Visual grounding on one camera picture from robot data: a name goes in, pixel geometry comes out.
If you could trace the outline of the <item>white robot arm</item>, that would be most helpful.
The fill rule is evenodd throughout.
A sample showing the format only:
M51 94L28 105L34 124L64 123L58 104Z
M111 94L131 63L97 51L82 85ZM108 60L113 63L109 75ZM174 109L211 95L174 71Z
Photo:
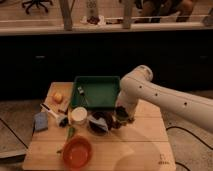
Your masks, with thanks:
M213 100L159 86L152 79L153 72L146 65L124 75L116 106L132 118L138 101L145 100L213 133Z

